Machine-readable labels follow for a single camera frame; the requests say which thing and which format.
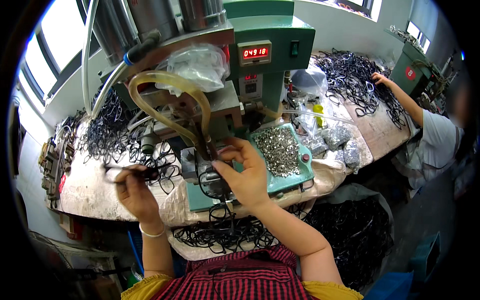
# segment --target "red led display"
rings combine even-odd
[[[245,80],[255,79],[257,78],[257,74],[248,74],[245,76]]]
[[[254,57],[268,56],[268,48],[257,48],[243,51],[244,59],[251,59]]]

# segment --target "worker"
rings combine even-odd
[[[237,200],[281,245],[189,261],[186,274],[175,278],[157,202],[144,180],[123,170],[116,178],[116,182],[124,182],[117,183],[118,198],[140,222],[145,278],[123,292],[122,299],[362,299],[360,293],[343,284],[325,237],[270,200],[265,162],[252,145],[233,137],[225,143],[229,146],[219,151],[219,159],[234,159],[243,164],[244,170],[238,173],[219,160],[213,161],[214,168]],[[300,258],[301,280],[296,274],[295,255]]]
[[[405,178],[410,190],[418,190],[427,181],[447,170],[455,159],[460,161],[473,147],[475,125],[470,83],[466,75],[450,85],[447,103],[451,103],[449,118],[422,109],[396,83],[375,72],[375,84],[384,84],[395,95],[408,115],[422,128],[422,133],[410,139],[392,158],[397,171]]]

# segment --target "white bangle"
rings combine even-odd
[[[148,237],[150,237],[150,238],[158,238],[158,237],[160,237],[162,234],[165,233],[165,225],[163,226],[163,231],[160,232],[160,234],[157,234],[157,235],[151,235],[151,234],[146,233],[146,232],[142,229],[142,225],[140,225],[140,223],[138,223],[138,228],[140,228],[140,232],[141,232],[142,234],[144,234],[144,235],[146,235],[146,236],[148,236]]]

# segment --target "hand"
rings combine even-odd
[[[115,178],[117,182],[117,196],[120,202],[137,217],[140,223],[158,225],[160,215],[158,214],[158,204],[147,188],[145,181],[133,175],[130,170],[143,171],[146,166],[133,165],[125,168]]]
[[[224,140],[224,143],[230,146],[218,152],[219,159],[224,161],[235,159],[238,163],[243,164],[243,172],[238,173],[228,164],[219,160],[213,161],[212,165],[228,183],[237,200],[250,211],[255,206],[270,201],[267,194],[265,162],[250,142],[229,137]]]
[[[377,72],[374,72],[372,74],[372,79],[377,80],[377,82],[375,82],[375,85],[384,84],[388,88],[391,88],[391,85],[393,83],[393,81]]]

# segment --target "table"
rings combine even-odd
[[[385,103],[380,101],[375,113],[358,117],[355,108],[358,106],[350,100],[345,100],[344,108],[355,121],[361,135],[363,136],[373,160],[378,160],[406,142],[410,137],[410,128],[407,119],[401,116],[406,126],[398,129],[388,117]]]
[[[81,123],[77,130],[78,136],[81,136],[86,128],[87,123]],[[131,165],[127,153],[122,155],[118,166]],[[71,163],[72,169],[65,180],[60,200],[57,201],[57,210],[90,218],[136,221],[136,218],[118,201],[115,185],[105,181],[102,162],[90,159],[84,164],[86,157],[87,153],[79,151],[75,153]],[[174,164],[179,166],[180,162],[175,160]],[[333,160],[315,160],[312,162],[312,170],[315,174],[313,188],[305,192],[301,192],[299,189],[287,192],[280,199],[274,198],[274,202],[281,207],[288,207],[292,204],[316,199],[335,190],[347,175],[345,165]],[[115,174],[110,174],[110,177],[110,180],[113,180]],[[173,227],[208,221],[208,212],[195,213],[189,210],[185,180],[181,176],[174,177],[172,180],[177,188],[170,195],[165,194],[158,183],[149,187],[157,200],[160,217],[164,223]],[[250,214],[242,205],[234,206],[234,211],[237,217]]]

